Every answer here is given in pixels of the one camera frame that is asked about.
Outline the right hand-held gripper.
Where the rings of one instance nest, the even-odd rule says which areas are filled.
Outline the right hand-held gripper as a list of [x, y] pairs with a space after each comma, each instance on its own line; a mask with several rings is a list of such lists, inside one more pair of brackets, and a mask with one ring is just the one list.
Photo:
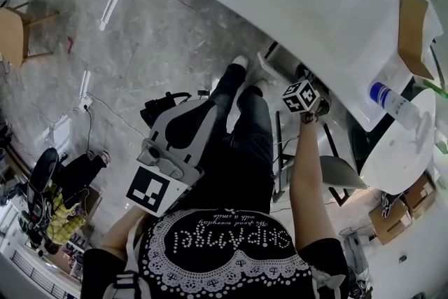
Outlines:
[[281, 98], [291, 113], [309, 112], [314, 106], [319, 116], [330, 112], [331, 98], [328, 89], [319, 82], [302, 80], [289, 85]]

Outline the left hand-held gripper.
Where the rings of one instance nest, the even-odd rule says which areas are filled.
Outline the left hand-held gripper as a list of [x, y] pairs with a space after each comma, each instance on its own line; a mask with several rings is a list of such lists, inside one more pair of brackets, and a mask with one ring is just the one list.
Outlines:
[[212, 102], [185, 102], [161, 113], [142, 142], [126, 197], [161, 217], [203, 176], [198, 164], [217, 118]]

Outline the white vanity drawer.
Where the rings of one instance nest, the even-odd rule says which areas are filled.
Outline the white vanity drawer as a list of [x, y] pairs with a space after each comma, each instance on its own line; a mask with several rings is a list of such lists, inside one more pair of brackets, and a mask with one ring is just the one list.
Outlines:
[[286, 85], [297, 83], [300, 79], [298, 68], [301, 62], [276, 41], [265, 52], [258, 52], [258, 61], [264, 71]]

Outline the person's left forearm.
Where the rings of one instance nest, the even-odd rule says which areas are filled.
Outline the person's left forearm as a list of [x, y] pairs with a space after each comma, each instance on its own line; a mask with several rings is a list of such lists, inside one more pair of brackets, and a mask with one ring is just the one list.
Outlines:
[[127, 259], [126, 243], [130, 230], [140, 221], [151, 222], [155, 217], [140, 207], [132, 207], [103, 236], [100, 249], [105, 250], [121, 260]]

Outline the person's blue jeans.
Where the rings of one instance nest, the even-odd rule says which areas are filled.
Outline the person's blue jeans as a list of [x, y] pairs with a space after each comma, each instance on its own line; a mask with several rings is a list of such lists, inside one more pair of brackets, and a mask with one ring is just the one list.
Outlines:
[[206, 182], [226, 207], [267, 213], [274, 186], [272, 124], [260, 89], [249, 85], [237, 95], [245, 78], [246, 70], [231, 64], [212, 92], [217, 119], [202, 163]]

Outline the person's black printed shirt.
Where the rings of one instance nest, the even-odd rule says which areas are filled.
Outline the person's black printed shirt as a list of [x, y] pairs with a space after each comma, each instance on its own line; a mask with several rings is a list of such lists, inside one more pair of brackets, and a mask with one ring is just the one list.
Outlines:
[[271, 192], [207, 179], [173, 212], [145, 220], [137, 265], [151, 299], [348, 299], [340, 242], [297, 250], [270, 216]]

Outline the grey chair with black legs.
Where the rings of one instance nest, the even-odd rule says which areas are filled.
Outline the grey chair with black legs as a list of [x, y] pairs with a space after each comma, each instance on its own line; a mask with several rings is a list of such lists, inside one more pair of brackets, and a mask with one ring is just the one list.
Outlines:
[[[275, 113], [275, 124], [277, 158], [274, 162], [277, 163], [278, 171], [274, 175], [273, 203], [277, 203], [289, 188], [295, 156], [285, 153], [284, 150], [290, 142], [298, 139], [298, 136], [296, 136], [285, 141], [282, 140], [279, 111]], [[323, 182], [328, 187], [336, 203], [341, 207], [352, 196], [355, 190], [365, 190], [367, 186], [359, 177], [356, 169], [339, 156], [333, 134], [328, 124], [325, 122], [321, 122], [321, 124], [325, 133], [324, 139], [328, 142], [332, 151], [332, 155], [320, 156]]]

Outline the white blue-label spray bottle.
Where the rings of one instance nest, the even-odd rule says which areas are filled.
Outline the white blue-label spray bottle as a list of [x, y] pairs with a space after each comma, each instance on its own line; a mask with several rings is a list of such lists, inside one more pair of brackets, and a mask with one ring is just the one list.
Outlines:
[[429, 112], [426, 111], [421, 115], [417, 106], [380, 82], [372, 84], [370, 98], [398, 121], [404, 129], [414, 132], [416, 154], [420, 154], [431, 129], [432, 120]]

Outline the brown cardboard piece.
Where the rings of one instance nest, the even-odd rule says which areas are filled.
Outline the brown cardboard piece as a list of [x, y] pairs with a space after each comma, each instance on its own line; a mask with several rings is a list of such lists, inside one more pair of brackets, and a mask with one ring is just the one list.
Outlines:
[[427, 10], [427, 0], [400, 0], [398, 54], [412, 74], [433, 80], [421, 57]]

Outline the green bottle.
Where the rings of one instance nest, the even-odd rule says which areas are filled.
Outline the green bottle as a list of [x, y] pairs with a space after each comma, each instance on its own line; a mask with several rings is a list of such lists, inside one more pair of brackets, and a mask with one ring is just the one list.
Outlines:
[[441, 97], [448, 99], [448, 92], [436, 86], [435, 84], [431, 83], [430, 81], [424, 79], [423, 85], [426, 86], [427, 88], [432, 89], [435, 93], [439, 94]]

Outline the black office chair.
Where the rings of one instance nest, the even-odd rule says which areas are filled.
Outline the black office chair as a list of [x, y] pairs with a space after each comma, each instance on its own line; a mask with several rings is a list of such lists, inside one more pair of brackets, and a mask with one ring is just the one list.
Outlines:
[[29, 178], [29, 185], [37, 193], [42, 193], [50, 183], [53, 172], [59, 166], [59, 155], [55, 148], [47, 148], [38, 159]]

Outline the yellow checked cloth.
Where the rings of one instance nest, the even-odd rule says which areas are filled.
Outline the yellow checked cloth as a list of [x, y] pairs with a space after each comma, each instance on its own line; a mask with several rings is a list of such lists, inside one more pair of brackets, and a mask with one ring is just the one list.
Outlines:
[[73, 206], [64, 204], [61, 192], [55, 184], [50, 187], [52, 195], [52, 216], [45, 230], [47, 238], [57, 245], [65, 245], [86, 222], [86, 212], [81, 199], [76, 199]]

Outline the cardboard box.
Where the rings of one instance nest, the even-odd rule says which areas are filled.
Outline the cardboard box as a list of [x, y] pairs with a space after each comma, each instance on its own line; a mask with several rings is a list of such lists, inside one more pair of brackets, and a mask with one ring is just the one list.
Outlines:
[[435, 202], [435, 187], [424, 172], [404, 194], [405, 204], [414, 220], [418, 220]]
[[380, 206], [373, 209], [369, 217], [381, 245], [391, 242], [412, 224], [412, 217], [402, 200], [393, 204], [387, 217], [383, 216]]

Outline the wooden stool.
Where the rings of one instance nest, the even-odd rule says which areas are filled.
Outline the wooden stool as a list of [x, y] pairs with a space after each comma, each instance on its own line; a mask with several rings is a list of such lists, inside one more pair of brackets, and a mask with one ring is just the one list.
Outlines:
[[29, 2], [25, 2], [15, 7], [0, 8], [0, 55], [16, 70], [20, 70], [22, 65], [30, 60], [53, 54], [46, 52], [29, 55], [29, 33], [32, 27], [56, 18], [60, 13], [56, 11], [32, 20], [29, 15], [20, 11], [28, 5]]

